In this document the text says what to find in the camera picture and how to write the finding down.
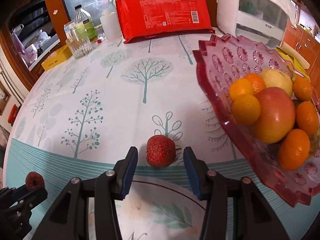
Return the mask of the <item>red lychee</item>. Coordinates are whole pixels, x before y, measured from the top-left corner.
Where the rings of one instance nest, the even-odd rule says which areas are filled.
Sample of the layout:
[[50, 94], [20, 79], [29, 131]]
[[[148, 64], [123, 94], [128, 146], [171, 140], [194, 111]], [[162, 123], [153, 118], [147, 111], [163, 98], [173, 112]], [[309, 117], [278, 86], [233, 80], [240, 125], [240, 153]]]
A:
[[164, 135], [154, 135], [146, 145], [146, 160], [156, 168], [170, 166], [176, 159], [175, 143]]
[[28, 191], [34, 191], [39, 188], [44, 188], [44, 179], [37, 172], [29, 172], [25, 178], [25, 186]]

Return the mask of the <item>red apple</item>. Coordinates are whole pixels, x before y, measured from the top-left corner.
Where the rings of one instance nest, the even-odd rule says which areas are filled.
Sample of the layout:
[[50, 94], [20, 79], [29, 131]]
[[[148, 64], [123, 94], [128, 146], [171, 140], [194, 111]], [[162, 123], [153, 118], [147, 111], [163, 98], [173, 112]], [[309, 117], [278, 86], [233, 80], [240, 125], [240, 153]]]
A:
[[274, 144], [295, 124], [296, 109], [288, 94], [281, 88], [270, 87], [256, 94], [261, 107], [259, 119], [251, 126], [255, 138]]

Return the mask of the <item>yellow-brown pear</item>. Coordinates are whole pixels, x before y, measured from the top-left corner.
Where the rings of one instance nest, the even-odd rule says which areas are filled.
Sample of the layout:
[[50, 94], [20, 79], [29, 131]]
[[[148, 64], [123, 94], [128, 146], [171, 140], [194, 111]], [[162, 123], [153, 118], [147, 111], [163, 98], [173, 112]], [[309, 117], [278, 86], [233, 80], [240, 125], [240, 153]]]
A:
[[278, 87], [283, 89], [289, 96], [292, 96], [293, 83], [291, 77], [285, 72], [276, 69], [264, 69], [260, 76], [267, 88]]

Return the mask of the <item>pink glass fruit bowl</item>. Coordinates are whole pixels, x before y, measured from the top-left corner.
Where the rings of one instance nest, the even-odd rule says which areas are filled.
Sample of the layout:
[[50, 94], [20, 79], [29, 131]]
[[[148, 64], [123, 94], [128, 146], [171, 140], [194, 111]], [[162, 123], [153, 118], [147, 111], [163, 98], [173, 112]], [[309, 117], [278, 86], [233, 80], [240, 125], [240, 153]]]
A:
[[249, 38], [212, 35], [194, 51], [198, 83], [260, 181], [287, 204], [319, 194], [316, 94], [295, 95], [291, 61]]

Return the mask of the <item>orange tangerine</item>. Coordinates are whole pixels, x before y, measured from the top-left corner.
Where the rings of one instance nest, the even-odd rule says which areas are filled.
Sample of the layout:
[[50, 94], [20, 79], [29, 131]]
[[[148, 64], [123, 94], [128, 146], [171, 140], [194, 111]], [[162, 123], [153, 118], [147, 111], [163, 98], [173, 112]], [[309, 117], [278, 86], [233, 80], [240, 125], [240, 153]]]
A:
[[291, 130], [278, 150], [278, 163], [287, 170], [293, 171], [301, 167], [309, 156], [310, 139], [302, 129]]

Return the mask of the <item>overripe brown banana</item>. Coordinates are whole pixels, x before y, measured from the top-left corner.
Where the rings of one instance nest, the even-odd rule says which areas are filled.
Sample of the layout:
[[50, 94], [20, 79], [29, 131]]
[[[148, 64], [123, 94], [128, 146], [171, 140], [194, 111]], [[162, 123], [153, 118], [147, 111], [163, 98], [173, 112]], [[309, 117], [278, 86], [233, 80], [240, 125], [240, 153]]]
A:
[[317, 131], [309, 138], [310, 139], [310, 151], [308, 158], [311, 158], [315, 155], [319, 149], [319, 128]]

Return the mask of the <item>small yellow-orange kumquat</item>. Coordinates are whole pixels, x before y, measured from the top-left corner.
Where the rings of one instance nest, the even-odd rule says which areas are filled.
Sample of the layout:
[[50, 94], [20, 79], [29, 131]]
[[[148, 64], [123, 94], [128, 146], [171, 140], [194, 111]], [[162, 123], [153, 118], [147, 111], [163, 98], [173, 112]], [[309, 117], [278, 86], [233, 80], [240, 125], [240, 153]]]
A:
[[259, 119], [260, 114], [260, 102], [253, 95], [242, 94], [232, 104], [232, 115], [239, 125], [251, 126]]

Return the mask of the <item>small tangerine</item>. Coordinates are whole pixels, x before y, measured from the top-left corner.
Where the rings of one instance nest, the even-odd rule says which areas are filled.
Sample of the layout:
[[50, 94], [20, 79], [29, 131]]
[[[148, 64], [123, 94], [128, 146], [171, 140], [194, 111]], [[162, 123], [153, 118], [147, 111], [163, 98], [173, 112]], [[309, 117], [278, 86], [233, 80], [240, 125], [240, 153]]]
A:
[[237, 79], [229, 87], [229, 96], [233, 102], [242, 94], [254, 95], [253, 86], [247, 79]]

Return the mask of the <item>tree print tablecloth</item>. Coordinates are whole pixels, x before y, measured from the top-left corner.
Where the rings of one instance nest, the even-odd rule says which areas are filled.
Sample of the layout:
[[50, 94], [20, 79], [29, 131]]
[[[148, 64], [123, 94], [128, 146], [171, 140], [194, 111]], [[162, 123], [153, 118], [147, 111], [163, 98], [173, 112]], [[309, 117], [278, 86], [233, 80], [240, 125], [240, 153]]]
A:
[[[32, 211], [33, 229], [72, 178], [98, 177], [134, 146], [139, 157], [132, 186], [116, 202], [123, 239], [198, 239], [206, 202], [193, 195], [184, 168], [183, 149], [190, 146], [224, 177], [251, 178], [289, 237], [303, 237], [319, 213], [319, 196], [310, 205], [289, 206], [261, 183], [225, 133], [196, 77], [193, 52], [209, 39], [105, 41], [43, 74], [17, 116], [5, 158], [6, 186], [24, 184], [31, 171], [44, 179], [48, 197]], [[176, 159], [168, 167], [146, 160], [154, 135], [175, 143]]]

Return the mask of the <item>yellow flat box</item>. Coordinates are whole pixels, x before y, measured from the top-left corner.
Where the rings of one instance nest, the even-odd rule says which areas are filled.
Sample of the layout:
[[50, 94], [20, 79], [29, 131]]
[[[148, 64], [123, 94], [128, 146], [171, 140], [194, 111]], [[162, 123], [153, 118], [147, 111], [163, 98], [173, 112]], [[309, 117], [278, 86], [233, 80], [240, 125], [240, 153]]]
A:
[[72, 53], [69, 47], [65, 44], [61, 48], [52, 52], [41, 64], [45, 71], [48, 71], [58, 64], [67, 61], [71, 57]]

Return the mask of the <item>yellow packet stack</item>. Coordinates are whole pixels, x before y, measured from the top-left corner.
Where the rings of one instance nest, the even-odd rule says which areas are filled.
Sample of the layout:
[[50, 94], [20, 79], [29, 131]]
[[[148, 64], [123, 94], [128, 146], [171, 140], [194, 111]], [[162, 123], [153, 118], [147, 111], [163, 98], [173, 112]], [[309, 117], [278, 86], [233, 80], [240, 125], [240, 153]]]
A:
[[306, 72], [310, 67], [310, 63], [308, 63], [304, 57], [286, 42], [281, 42], [280, 46], [276, 47], [276, 51], [285, 62], [289, 63], [289, 68], [291, 70], [300, 76], [306, 77], [310, 81], [310, 77]]

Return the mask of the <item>clear glass tumbler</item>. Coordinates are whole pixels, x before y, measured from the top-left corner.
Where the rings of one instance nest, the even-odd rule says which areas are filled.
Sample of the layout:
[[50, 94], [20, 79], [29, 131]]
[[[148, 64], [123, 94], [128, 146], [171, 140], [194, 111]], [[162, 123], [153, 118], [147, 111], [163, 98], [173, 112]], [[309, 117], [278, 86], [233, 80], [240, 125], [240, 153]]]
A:
[[85, 29], [79, 30], [73, 27], [70, 30], [70, 37], [67, 38], [66, 44], [76, 60], [87, 56], [93, 50]]

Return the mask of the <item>wooden cabinet row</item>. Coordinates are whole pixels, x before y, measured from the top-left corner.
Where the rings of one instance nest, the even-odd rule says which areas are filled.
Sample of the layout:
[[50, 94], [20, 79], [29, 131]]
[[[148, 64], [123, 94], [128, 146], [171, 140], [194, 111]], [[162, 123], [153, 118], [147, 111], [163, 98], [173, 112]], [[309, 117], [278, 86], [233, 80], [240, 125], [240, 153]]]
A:
[[287, 22], [283, 41], [307, 61], [309, 67], [305, 70], [310, 74], [315, 63], [319, 63], [319, 42], [300, 25], [294, 27], [290, 21]]

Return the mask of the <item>white countertop appliance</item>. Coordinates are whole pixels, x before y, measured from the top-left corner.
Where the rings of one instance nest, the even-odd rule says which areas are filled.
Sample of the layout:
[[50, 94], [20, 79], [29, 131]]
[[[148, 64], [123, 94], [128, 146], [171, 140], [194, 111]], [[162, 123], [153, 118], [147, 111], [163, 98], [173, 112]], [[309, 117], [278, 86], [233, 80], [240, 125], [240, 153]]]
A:
[[269, 0], [217, 0], [216, 21], [223, 33], [245, 36], [269, 48], [280, 45], [288, 20]]

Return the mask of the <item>red paper cup package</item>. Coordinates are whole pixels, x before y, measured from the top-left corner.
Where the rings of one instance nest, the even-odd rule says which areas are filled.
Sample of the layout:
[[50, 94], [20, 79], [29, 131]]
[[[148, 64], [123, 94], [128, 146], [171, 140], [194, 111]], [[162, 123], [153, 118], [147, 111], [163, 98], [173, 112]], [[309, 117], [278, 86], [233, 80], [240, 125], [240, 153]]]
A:
[[212, 33], [205, 0], [116, 0], [124, 43], [180, 33]]

